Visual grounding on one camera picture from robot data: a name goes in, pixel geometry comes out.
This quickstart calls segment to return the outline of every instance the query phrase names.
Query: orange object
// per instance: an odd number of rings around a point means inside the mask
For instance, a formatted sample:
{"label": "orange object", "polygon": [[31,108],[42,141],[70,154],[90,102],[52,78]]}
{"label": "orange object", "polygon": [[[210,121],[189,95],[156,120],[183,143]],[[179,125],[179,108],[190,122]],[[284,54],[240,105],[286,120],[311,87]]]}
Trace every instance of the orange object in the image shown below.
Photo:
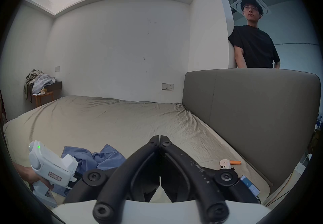
{"label": "orange object", "polygon": [[241,161],[230,160],[231,165],[241,165]]}

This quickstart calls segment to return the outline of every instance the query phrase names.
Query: electrical outlet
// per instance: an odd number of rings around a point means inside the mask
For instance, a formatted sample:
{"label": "electrical outlet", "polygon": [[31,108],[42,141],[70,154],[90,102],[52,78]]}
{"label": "electrical outlet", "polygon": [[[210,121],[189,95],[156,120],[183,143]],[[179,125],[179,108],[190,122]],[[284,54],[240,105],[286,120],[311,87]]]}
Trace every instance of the electrical outlet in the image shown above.
{"label": "electrical outlet", "polygon": [[168,84],[168,89],[167,90],[174,90],[174,84]]}
{"label": "electrical outlet", "polygon": [[167,90],[168,89],[168,84],[162,83],[161,89],[162,90]]}

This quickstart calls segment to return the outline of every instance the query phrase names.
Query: beige bed sheet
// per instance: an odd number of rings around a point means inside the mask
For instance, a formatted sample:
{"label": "beige bed sheet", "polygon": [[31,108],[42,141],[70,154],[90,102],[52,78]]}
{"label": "beige bed sheet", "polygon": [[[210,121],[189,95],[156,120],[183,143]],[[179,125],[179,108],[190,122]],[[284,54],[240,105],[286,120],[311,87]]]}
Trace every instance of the beige bed sheet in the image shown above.
{"label": "beige bed sheet", "polygon": [[58,155],[64,146],[99,152],[109,144],[127,158],[152,136],[166,135],[201,166],[220,169],[221,159],[240,160],[237,174],[253,182],[262,202],[269,195],[265,180],[182,104],[67,96],[9,121],[4,133],[12,160],[23,166],[30,166],[28,145],[34,140]]}

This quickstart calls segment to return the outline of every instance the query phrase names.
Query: glasses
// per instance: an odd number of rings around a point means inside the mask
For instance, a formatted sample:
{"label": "glasses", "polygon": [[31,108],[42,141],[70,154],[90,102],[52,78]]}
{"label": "glasses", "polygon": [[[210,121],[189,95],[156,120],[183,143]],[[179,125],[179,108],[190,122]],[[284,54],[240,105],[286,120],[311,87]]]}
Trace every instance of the glasses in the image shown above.
{"label": "glasses", "polygon": [[252,11],[258,11],[258,9],[254,6],[244,6],[244,9],[246,9],[246,10],[251,9]]}

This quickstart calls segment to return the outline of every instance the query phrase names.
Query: phone screen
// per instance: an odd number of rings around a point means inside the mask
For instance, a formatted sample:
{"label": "phone screen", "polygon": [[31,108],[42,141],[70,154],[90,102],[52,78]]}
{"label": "phone screen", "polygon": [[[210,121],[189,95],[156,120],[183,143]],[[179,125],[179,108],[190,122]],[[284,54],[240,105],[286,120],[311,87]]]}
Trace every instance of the phone screen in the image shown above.
{"label": "phone screen", "polygon": [[259,189],[245,175],[240,177],[240,180],[249,188],[255,197],[260,194]]}

